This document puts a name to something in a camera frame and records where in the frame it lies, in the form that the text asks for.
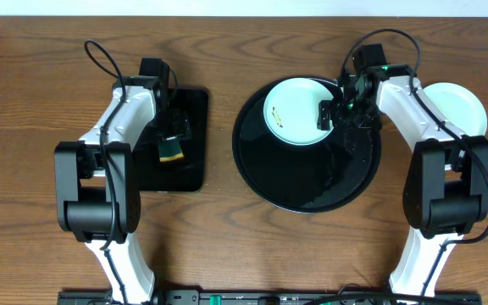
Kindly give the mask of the green yellow sponge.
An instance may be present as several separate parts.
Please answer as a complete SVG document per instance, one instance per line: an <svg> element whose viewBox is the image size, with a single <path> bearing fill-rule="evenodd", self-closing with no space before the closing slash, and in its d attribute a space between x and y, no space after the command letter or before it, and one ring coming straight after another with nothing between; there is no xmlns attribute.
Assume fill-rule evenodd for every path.
<svg viewBox="0 0 488 305"><path fill-rule="evenodd" d="M169 163L184 158L179 140L164 141L158 145L158 156L161 163Z"/></svg>

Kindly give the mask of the light blue plate top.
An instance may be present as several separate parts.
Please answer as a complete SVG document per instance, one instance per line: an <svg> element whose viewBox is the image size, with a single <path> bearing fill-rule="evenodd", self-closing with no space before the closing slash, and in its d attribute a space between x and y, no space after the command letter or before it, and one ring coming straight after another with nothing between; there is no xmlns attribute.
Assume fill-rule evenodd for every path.
<svg viewBox="0 0 488 305"><path fill-rule="evenodd" d="M295 146L308 146L323 141L332 131L318 127L319 104L332 100L332 93L316 80L290 78L268 93L263 104L263 117L269 130L280 140Z"/></svg>

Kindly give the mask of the light blue plate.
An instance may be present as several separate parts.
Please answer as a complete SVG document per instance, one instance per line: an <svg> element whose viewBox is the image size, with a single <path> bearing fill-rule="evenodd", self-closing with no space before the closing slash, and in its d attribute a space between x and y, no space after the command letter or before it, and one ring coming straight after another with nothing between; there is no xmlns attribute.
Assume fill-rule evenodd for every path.
<svg viewBox="0 0 488 305"><path fill-rule="evenodd" d="M263 104L263 117L269 130L280 140L295 146L308 146L323 141L332 131L318 127L319 104L332 100L332 93L316 80L290 78L268 93Z"/></svg>
<svg viewBox="0 0 488 305"><path fill-rule="evenodd" d="M488 122L481 101L463 86L440 82L424 88L431 102L468 136L484 136Z"/></svg>

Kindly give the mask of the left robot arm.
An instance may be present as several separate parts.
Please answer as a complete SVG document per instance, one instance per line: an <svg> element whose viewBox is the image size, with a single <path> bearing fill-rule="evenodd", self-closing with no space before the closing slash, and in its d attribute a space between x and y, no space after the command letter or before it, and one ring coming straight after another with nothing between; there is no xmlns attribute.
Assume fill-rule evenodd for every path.
<svg viewBox="0 0 488 305"><path fill-rule="evenodd" d="M160 162L180 160L183 128L172 130L168 82L160 76L120 76L113 99L77 141L54 151L58 223L94 253L112 286L111 303L149 304L156 282L136 236L141 197L132 153L145 129Z"/></svg>

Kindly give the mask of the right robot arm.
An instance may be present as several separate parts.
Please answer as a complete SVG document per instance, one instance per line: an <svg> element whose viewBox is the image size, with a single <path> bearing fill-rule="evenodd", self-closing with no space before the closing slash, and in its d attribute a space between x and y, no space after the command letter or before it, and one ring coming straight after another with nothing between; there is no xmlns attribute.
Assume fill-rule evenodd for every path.
<svg viewBox="0 0 488 305"><path fill-rule="evenodd" d="M412 150L402 193L410 230L389 287L396 294L433 297L451 252L471 242L466 235L475 223L488 220L486 117L478 117L476 132L462 127L468 112L439 106L406 64L344 71L336 87L333 121L371 127L384 114Z"/></svg>

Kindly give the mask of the black rectangular tray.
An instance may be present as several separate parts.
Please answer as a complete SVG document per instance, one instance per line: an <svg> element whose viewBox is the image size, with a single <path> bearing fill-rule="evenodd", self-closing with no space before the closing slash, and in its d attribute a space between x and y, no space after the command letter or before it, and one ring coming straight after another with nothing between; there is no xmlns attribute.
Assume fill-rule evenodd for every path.
<svg viewBox="0 0 488 305"><path fill-rule="evenodd" d="M208 92L203 89L178 89L169 108L187 112L191 138L179 140L184 158L161 163L158 145L159 117L148 123L133 150L136 178L141 191L198 191L202 187L205 169L205 149L208 122Z"/></svg>

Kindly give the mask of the round black tray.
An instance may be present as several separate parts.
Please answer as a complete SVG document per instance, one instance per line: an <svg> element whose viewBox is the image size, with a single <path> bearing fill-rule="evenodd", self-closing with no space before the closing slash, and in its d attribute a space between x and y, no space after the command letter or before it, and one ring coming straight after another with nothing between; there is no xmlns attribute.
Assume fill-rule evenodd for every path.
<svg viewBox="0 0 488 305"><path fill-rule="evenodd" d="M237 116L232 151L241 177L262 199L292 212L323 213L347 205L374 179L380 129L344 127L311 145L285 143L263 118L266 97L281 82L253 93Z"/></svg>

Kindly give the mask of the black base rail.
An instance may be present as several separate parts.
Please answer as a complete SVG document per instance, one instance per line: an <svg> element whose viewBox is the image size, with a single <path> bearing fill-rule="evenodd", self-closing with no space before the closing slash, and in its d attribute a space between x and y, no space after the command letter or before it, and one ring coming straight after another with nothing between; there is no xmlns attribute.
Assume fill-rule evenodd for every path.
<svg viewBox="0 0 488 305"><path fill-rule="evenodd" d="M463 304L481 305L479 294L439 294L401 297L388 292L344 291L340 294L274 292L156 292L152 305L303 305L303 304Z"/></svg>

